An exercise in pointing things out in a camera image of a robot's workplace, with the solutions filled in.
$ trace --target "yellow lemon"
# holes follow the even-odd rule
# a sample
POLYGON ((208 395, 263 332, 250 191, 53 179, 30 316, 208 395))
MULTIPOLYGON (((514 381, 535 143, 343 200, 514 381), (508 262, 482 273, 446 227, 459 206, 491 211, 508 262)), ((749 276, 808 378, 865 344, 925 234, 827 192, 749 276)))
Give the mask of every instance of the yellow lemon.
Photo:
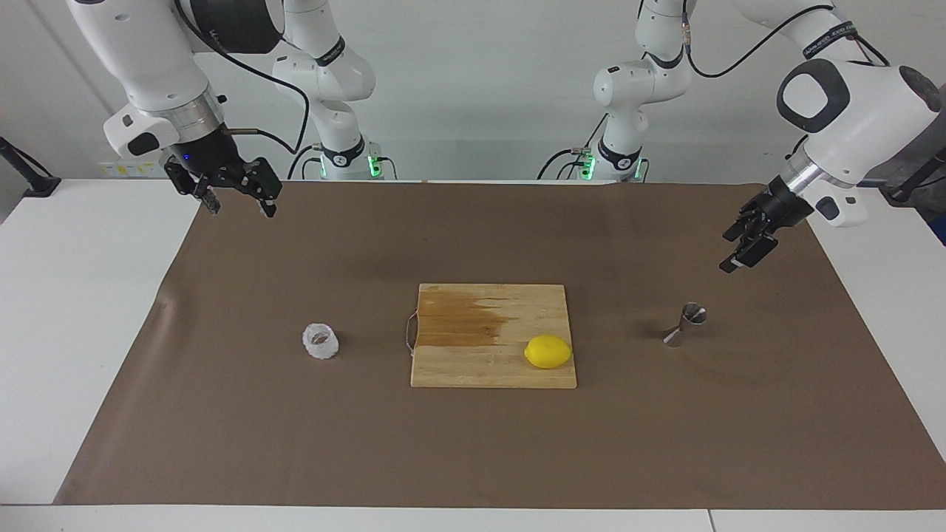
POLYGON ((535 367, 553 369, 569 361, 571 346, 557 336, 543 334, 529 341, 525 355, 535 367))

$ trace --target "wooden cutting board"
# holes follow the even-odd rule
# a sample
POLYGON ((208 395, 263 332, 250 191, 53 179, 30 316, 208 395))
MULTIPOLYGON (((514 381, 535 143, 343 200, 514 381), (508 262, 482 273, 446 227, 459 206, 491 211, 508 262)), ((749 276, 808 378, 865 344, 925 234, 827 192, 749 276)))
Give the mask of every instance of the wooden cutting board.
POLYGON ((411 386, 577 387, 574 358, 555 369, 526 360, 526 345, 540 334, 571 345, 564 286, 422 284, 411 386))

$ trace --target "green indicator light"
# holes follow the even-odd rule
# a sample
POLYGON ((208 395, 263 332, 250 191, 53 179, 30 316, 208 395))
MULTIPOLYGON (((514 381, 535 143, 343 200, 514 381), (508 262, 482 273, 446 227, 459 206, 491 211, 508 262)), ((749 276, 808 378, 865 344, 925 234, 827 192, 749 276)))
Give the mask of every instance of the green indicator light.
POLYGON ((585 169, 582 170, 582 179, 591 181, 594 177, 594 168, 597 164, 598 160, 594 158, 594 155, 589 155, 587 162, 585 162, 585 169))
POLYGON ((650 171, 650 161, 641 157, 638 161, 638 168, 634 171, 634 180, 632 183, 646 183, 648 171, 650 171))
POLYGON ((372 177, 381 175, 381 166, 377 163, 377 159, 371 155, 368 156, 368 168, 371 170, 372 177))

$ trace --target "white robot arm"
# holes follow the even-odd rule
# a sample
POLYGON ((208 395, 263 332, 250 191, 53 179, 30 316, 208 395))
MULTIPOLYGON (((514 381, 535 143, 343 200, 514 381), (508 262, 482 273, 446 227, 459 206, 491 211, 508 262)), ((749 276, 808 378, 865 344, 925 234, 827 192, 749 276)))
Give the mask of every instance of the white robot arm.
MULTIPOLYGON (((301 53, 279 58, 272 74, 306 92, 321 138, 325 177, 379 177, 380 150, 361 133, 355 113, 344 103, 372 95, 374 70, 346 44, 328 0, 285 0, 285 11, 285 40, 301 53)), ((285 86, 279 90, 294 94, 285 86)))
MULTIPOLYGON (((257 199, 271 217, 282 185, 266 159, 247 163, 239 156, 220 101, 194 63, 195 52, 212 47, 224 53, 264 54, 282 39, 306 52, 291 62, 300 68, 304 64, 310 73, 286 70, 282 63, 289 60, 277 62, 277 73, 285 71, 286 78, 298 80, 312 95, 312 117, 325 149, 357 151, 360 156, 355 148, 366 141, 342 101, 371 96, 375 76, 364 59, 345 49, 327 2, 64 1, 129 99, 105 123, 109 143, 126 157, 169 151, 165 168, 174 186, 181 194, 201 199, 212 212, 219 209, 213 188, 229 187, 257 199)), ((364 168, 364 174, 370 173, 367 159, 364 168)))
MULTIPOLYGON (((779 89, 778 109, 809 136, 788 167, 743 207, 726 231, 726 239, 739 241, 736 252, 720 265, 728 273, 757 264, 778 245, 775 231, 816 210, 835 226, 863 222, 867 213, 854 187, 929 126, 942 107, 938 89, 921 73, 874 64, 854 40, 854 24, 833 4, 732 2, 747 19, 778 29, 804 51, 807 61, 779 89)), ((595 80, 595 97, 610 115, 593 153, 595 178, 627 180, 647 128, 640 106, 679 97, 688 88, 694 4, 644 0, 637 32, 646 50, 643 61, 605 69, 595 80)))
MULTIPOLYGON (((691 0, 687 11, 696 7, 691 0)), ((622 62, 595 77, 594 96, 607 110, 588 179, 627 181, 635 171, 649 123, 640 107, 683 96, 692 70, 683 56, 683 0, 644 0, 636 36, 640 61, 622 62)))

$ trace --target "white table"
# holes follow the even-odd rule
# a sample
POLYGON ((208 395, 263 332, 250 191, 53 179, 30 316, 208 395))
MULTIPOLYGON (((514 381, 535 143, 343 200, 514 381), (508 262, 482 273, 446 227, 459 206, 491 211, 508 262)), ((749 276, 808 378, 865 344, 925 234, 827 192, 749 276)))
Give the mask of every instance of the white table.
MULTIPOLYGON (((946 248, 915 212, 866 202, 864 226, 812 224, 946 455, 946 248)), ((946 511, 47 506, 196 210, 165 181, 77 180, 0 225, 0 503, 21 505, 0 507, 0 530, 946 530, 946 511)))

